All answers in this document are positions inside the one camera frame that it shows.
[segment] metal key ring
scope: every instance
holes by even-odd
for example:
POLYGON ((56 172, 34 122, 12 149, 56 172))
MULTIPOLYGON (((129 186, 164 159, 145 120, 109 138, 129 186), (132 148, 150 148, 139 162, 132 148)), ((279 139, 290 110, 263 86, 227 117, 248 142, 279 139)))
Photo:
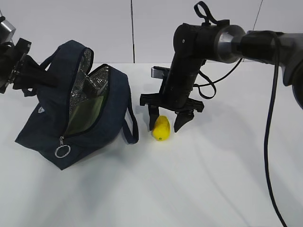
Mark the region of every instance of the metal key ring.
POLYGON ((64 158, 66 156, 68 156, 68 154, 70 153, 71 151, 71 147, 69 145, 62 145, 62 146, 59 146, 56 151, 55 151, 55 156, 57 158, 64 158), (68 151, 66 152, 66 154, 64 154, 63 156, 58 156, 58 151, 61 149, 61 148, 64 148, 64 147, 68 147, 68 151))

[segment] zipper pull ring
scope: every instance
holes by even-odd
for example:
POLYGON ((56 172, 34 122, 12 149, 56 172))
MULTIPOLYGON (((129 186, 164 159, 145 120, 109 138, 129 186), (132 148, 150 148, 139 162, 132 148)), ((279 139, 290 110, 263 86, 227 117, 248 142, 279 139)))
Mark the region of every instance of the zipper pull ring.
POLYGON ((63 140, 64 140, 64 136, 61 136, 61 137, 60 137, 60 146, 57 147, 57 149, 56 149, 56 151, 55 151, 55 156, 56 156, 57 158, 64 158, 64 157, 68 156, 68 154, 71 152, 71 147, 70 147, 69 145, 64 145, 64 144, 63 144, 63 140), (59 156, 59 155, 58 155, 58 151, 59 151, 60 149, 62 149, 62 148, 67 148, 67 152, 66 152, 65 154, 63 154, 62 156, 59 156))

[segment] bag strap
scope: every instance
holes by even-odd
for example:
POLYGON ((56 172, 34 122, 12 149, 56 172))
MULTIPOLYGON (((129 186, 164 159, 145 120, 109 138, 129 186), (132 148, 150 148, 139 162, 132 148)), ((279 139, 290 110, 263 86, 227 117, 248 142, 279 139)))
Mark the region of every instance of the bag strap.
POLYGON ((129 129, 128 124, 125 119, 124 119, 123 126, 122 126, 123 133, 126 138, 126 141, 129 144, 135 144, 139 141, 139 129, 138 129, 138 122, 137 122, 136 117, 134 116, 134 112, 133 112, 132 96, 131 96, 130 92, 129 92, 129 100, 128 100, 127 109, 132 118, 132 121, 133 121, 133 133, 131 133, 131 130, 129 129))
MULTIPOLYGON (((47 66, 49 66, 52 63, 52 61, 53 61, 55 55, 58 53, 58 51, 59 51, 59 48, 51 56, 49 56, 47 59, 45 59, 44 62, 42 62, 40 64, 40 68, 45 70, 47 68, 47 66)), ((24 93, 24 97, 33 97, 37 94, 37 88, 33 88, 31 91, 24 88, 24 89, 22 89, 22 92, 24 93)))
POLYGON ((53 62, 53 59, 54 59, 55 55, 58 53, 58 51, 59 51, 59 48, 51 56, 49 56, 47 59, 45 59, 44 62, 42 62, 40 64, 40 67, 45 70, 47 68, 47 66, 49 66, 53 62))

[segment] navy blue bag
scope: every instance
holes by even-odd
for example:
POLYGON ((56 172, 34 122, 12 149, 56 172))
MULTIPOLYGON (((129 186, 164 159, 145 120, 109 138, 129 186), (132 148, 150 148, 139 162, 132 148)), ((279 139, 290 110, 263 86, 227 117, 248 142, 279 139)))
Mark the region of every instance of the navy blue bag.
POLYGON ((139 139, 127 76, 103 64, 91 73, 93 51, 68 41, 40 66, 56 75, 56 88, 24 90, 36 106, 16 142, 65 169, 111 142, 123 129, 128 143, 139 139), (125 113, 133 121, 133 132, 125 113))

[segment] silver bag lining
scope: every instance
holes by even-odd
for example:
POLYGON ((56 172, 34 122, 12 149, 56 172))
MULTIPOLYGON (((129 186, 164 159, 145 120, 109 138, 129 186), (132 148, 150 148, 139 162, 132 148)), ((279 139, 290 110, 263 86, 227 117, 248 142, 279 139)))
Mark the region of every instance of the silver bag lining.
POLYGON ((86 49, 84 55, 81 59, 78 72, 76 75, 75 83, 71 90, 70 97, 70 109, 69 114, 73 112, 74 108, 81 102, 89 100, 86 94, 83 92, 84 83, 89 83, 89 88, 91 92, 98 91, 98 95, 102 95, 108 91, 108 75, 109 67, 102 67, 100 70, 96 71, 94 74, 87 75, 86 72, 89 69, 91 58, 91 50, 86 49))

